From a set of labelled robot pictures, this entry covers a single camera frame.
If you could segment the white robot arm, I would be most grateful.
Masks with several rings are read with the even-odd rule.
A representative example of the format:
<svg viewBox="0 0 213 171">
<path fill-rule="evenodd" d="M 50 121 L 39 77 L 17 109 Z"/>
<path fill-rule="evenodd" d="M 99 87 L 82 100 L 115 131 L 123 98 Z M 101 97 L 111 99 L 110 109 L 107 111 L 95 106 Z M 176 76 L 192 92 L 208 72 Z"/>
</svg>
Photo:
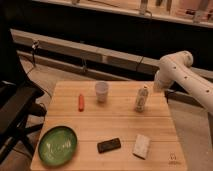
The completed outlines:
<svg viewBox="0 0 213 171">
<path fill-rule="evenodd" d="M 153 89 L 165 91 L 176 82 L 213 116 L 213 83 L 193 72 L 192 64 L 193 55 L 189 51 L 164 55 L 158 62 Z"/>
</svg>

